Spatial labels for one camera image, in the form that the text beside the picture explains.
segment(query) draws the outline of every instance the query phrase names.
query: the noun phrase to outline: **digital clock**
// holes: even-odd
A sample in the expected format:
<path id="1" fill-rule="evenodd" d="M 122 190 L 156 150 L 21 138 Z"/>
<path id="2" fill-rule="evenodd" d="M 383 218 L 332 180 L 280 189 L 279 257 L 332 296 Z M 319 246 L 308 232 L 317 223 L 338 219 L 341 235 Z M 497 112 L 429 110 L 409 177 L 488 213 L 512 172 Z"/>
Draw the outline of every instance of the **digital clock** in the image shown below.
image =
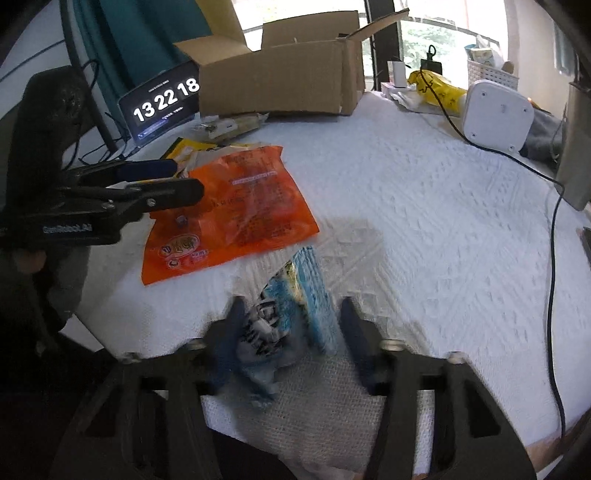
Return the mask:
<path id="1" fill-rule="evenodd" d="M 136 87 L 119 100 L 135 144 L 142 147 L 199 111 L 199 68 L 177 65 Z"/>

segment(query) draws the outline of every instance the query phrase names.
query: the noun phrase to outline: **yellow plastic bag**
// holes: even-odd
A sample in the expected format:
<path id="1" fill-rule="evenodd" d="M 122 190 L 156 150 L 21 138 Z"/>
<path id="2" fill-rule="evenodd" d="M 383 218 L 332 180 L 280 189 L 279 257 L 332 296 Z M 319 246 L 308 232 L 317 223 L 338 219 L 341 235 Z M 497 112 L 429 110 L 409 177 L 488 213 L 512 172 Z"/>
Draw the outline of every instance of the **yellow plastic bag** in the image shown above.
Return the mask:
<path id="1" fill-rule="evenodd" d="M 467 90 L 450 85 L 445 77 L 442 77 L 435 72 L 431 72 L 430 70 L 423 70 L 423 76 L 425 77 L 425 80 L 428 81 L 431 88 L 433 88 L 448 112 L 458 114 L 462 113 Z M 433 92 L 425 84 L 420 70 L 412 72 L 408 77 L 408 82 L 411 85 L 416 83 L 417 92 L 421 94 L 427 103 L 430 105 L 439 106 L 439 103 L 433 95 Z"/>

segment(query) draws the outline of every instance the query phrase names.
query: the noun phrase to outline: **food package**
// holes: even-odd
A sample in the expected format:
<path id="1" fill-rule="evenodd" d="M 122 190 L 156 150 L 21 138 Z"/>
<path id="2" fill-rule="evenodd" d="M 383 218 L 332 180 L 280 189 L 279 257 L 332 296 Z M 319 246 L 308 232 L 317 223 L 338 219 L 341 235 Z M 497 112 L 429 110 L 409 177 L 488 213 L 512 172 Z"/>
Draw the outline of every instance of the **food package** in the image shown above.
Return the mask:
<path id="1" fill-rule="evenodd" d="M 311 345 L 335 354 L 340 329 L 314 249 L 304 247 L 269 280 L 245 319 L 238 343 L 238 374 L 252 402 L 264 407 L 276 391 L 276 374 L 294 365 Z"/>
<path id="2" fill-rule="evenodd" d="M 202 143 L 188 138 L 177 138 L 161 158 L 174 160 L 177 165 L 178 178 L 188 178 L 189 172 L 220 157 L 245 150 L 253 150 L 266 144 L 228 145 L 221 147 L 216 144 Z"/>
<path id="3" fill-rule="evenodd" d="M 475 62 L 489 67 L 496 67 L 495 58 L 492 54 L 492 48 L 472 48 L 472 58 Z"/>
<path id="4" fill-rule="evenodd" d="M 269 114 L 248 113 L 228 118 L 205 120 L 191 128 L 187 136 L 192 140 L 221 144 L 227 140 L 257 130 L 267 121 Z"/>
<path id="5" fill-rule="evenodd" d="M 152 212 L 144 285 L 301 242 L 319 229 L 281 162 L 282 147 L 218 158 L 189 172 L 204 196 L 190 207 Z"/>
<path id="6" fill-rule="evenodd" d="M 423 76 L 426 81 L 428 81 L 431 88 L 433 88 L 447 111 L 457 114 L 462 113 L 463 105 L 466 102 L 467 90 L 460 87 L 454 87 L 445 77 L 429 70 L 423 70 Z M 425 84 L 420 70 L 412 72 L 408 78 L 408 82 L 411 85 L 417 85 L 417 91 L 423 96 L 427 103 L 439 106 L 431 89 Z"/>

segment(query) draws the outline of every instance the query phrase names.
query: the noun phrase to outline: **white wall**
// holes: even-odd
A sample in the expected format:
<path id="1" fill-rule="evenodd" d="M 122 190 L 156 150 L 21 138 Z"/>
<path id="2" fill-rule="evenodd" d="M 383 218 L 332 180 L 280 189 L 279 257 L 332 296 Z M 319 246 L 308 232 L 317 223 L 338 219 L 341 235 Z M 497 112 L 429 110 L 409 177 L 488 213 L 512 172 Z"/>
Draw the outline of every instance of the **white wall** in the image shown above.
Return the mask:
<path id="1" fill-rule="evenodd" d="M 554 67 L 554 22 L 534 0 L 508 2 L 513 2 L 513 8 L 507 8 L 509 59 L 519 76 L 519 92 L 562 117 L 572 77 L 560 74 Z"/>
<path id="2" fill-rule="evenodd" d="M 59 2 L 53 0 L 31 20 L 0 67 L 0 77 L 6 75 L 26 58 L 45 47 L 63 40 Z M 61 44 L 39 55 L 0 84 L 0 118 L 21 101 L 29 79 L 43 70 L 69 65 L 66 45 Z"/>

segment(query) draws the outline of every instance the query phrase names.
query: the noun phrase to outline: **table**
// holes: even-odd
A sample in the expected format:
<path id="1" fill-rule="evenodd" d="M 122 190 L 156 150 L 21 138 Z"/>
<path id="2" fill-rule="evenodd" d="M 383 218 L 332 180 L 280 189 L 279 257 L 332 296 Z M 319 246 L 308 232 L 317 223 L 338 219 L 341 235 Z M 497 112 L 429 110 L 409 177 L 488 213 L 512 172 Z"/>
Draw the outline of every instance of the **table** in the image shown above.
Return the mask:
<path id="1" fill-rule="evenodd" d="M 172 140 L 140 151 L 157 158 Z M 351 117 L 272 121 L 245 141 L 283 145 L 282 159 L 320 233 L 311 242 L 335 300 L 357 299 L 416 351 L 466 352 L 525 445 L 556 435 L 545 311 L 555 188 L 459 139 L 441 116 L 367 93 Z M 203 333 L 232 294 L 254 298 L 291 254 L 280 251 L 144 287 L 147 217 L 94 247 L 78 316 L 115 355 L 161 355 Z M 563 203 L 556 225 L 554 361 L 567 423 L 591 406 L 591 268 L 577 236 L 584 214 Z M 264 413 L 240 386 L 204 399 L 208 423 L 284 458 L 361 471 L 381 400 L 345 356 L 306 358 Z M 433 399 L 421 396 L 415 470 L 428 470 Z"/>

